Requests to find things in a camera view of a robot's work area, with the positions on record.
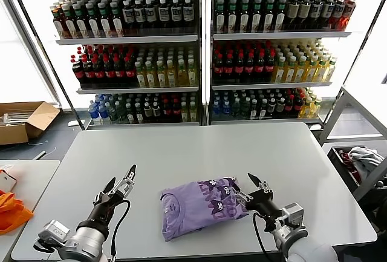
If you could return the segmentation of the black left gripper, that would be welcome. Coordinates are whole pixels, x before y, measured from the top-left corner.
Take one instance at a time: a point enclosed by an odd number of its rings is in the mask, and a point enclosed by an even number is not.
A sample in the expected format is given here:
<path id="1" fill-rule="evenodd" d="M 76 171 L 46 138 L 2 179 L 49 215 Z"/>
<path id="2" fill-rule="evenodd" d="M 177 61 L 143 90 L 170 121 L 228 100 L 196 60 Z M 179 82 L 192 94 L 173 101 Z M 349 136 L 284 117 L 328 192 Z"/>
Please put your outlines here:
<path id="1" fill-rule="evenodd" d="M 97 229 L 98 231 L 109 230 L 109 223 L 114 214 L 115 207 L 133 189 L 135 173 L 136 165 L 132 165 L 122 179 L 116 181 L 116 178 L 113 177 L 104 189 L 96 195 L 93 201 L 94 207 L 86 220 L 86 226 L 88 228 Z"/>

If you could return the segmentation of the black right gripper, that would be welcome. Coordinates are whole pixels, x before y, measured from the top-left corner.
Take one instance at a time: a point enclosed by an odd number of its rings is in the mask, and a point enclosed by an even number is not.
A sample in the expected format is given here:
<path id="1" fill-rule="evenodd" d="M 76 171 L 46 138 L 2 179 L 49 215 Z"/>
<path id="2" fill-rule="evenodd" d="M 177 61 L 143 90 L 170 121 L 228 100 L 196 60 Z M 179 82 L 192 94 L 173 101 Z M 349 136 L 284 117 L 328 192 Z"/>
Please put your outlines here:
<path id="1" fill-rule="evenodd" d="M 248 177 L 257 190 L 249 195 L 242 191 L 235 191 L 236 199 L 245 205 L 248 211 L 255 211 L 260 216 L 274 220 L 280 217 L 281 210 L 273 202 L 273 190 L 268 183 L 251 173 L 248 173 Z"/>

